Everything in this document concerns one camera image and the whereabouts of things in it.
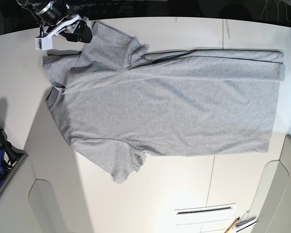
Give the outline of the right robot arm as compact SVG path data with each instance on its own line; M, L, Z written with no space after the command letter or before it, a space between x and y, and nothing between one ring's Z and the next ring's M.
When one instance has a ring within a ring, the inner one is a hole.
M17 3L39 23L40 34L36 39L40 50L58 35L70 42L91 42L93 35L87 25L88 18L79 7L65 0L18 0Z

